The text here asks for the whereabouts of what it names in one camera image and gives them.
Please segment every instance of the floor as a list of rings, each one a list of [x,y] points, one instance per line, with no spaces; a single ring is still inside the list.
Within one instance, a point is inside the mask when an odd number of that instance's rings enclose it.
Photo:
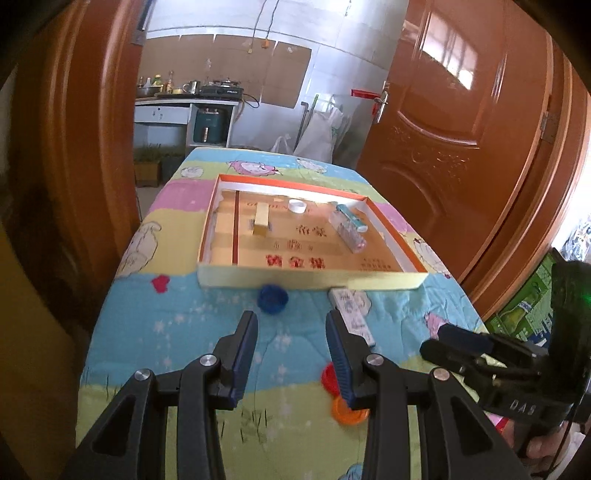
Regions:
[[[160,190],[164,185],[158,187],[137,187],[135,189],[138,199],[139,218],[143,220],[148,215],[150,206],[154,203],[156,196],[160,193]]]

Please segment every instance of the colorful quilt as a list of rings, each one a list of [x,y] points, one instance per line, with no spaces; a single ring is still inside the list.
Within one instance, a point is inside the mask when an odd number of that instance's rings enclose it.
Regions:
[[[287,308],[267,315],[256,291],[200,288],[197,249],[217,175],[278,176],[369,196],[417,253],[430,275],[416,290],[359,292],[373,350],[406,368],[429,371],[421,343],[444,322],[471,330],[482,322],[456,280],[412,227],[358,173],[287,155],[197,148],[162,189],[133,237],[93,334],[79,394],[78,441],[118,387],[138,368],[184,368],[233,332],[244,310],[259,318],[246,394],[218,414],[228,480],[361,478],[367,424],[341,426],[320,383],[330,362],[325,291],[291,291]],[[420,478],[411,421],[413,478]],[[176,410],[170,409],[167,479],[176,477]]]

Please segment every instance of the wooden block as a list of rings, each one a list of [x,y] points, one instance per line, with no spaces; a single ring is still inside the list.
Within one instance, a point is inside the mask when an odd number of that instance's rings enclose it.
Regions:
[[[258,202],[256,204],[255,224],[252,229],[254,235],[266,236],[269,230],[269,204]]]

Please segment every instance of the potted plant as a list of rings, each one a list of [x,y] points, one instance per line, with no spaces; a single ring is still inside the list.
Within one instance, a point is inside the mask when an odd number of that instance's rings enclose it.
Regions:
[[[160,183],[161,145],[134,148],[135,185],[157,187]]]
[[[163,147],[161,149],[162,182],[166,183],[176,173],[184,160],[184,147]]]

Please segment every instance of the human hand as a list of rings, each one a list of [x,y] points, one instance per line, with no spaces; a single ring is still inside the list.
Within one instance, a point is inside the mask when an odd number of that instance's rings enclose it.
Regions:
[[[560,446],[560,442],[562,441],[562,437],[564,436],[564,432],[566,431],[567,423],[564,422],[563,425],[560,427],[560,430],[556,433],[551,435],[546,435],[544,437],[535,437],[530,440],[529,445],[527,446],[527,458],[521,459],[523,464],[527,467],[528,472],[532,473],[539,473],[544,472],[550,468],[554,455],[558,451],[558,447]],[[501,432],[502,437],[506,440],[511,448],[513,448],[515,444],[514,440],[514,432],[515,432],[515,422],[510,420],[505,425],[505,428]],[[562,459],[564,458],[570,443],[570,435],[572,434],[572,430],[569,432],[569,438],[566,439],[560,454],[556,460],[554,466],[558,465]]]

